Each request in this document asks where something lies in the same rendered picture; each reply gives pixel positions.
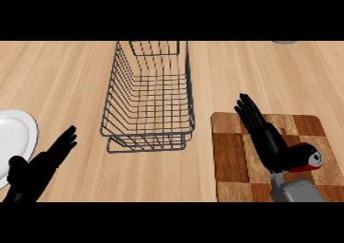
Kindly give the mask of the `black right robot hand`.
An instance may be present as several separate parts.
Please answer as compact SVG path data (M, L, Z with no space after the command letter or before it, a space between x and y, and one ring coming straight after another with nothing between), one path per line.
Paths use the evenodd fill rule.
M322 151L309 142L298 142L295 145L286 143L245 93L241 94L235 110L244 122L258 158L269 171L276 174L319 170L323 166Z

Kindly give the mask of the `checkered wooden cutting board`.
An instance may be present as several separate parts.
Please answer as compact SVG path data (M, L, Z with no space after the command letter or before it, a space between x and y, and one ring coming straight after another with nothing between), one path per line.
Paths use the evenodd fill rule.
M266 114L288 145L311 143L325 156L320 170L288 173L285 180L311 181L328 202L344 202L344 176L320 119L314 115ZM216 198L219 202L272 202L272 179L255 152L251 137L236 113L211 115Z

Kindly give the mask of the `white plate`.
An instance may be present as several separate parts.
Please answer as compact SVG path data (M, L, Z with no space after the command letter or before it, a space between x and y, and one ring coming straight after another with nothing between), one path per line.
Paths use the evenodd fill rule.
M33 115L22 110L0 111L0 190L9 184L9 160L13 156L30 160L40 137L39 123Z

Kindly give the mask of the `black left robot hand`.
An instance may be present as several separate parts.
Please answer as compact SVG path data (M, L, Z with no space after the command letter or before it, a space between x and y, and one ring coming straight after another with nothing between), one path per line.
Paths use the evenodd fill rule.
M3 200L5 203L36 203L39 201L56 170L77 146L75 139L75 126L72 125L49 149L41 151L31 160L22 156L12 156L8 174L11 189Z

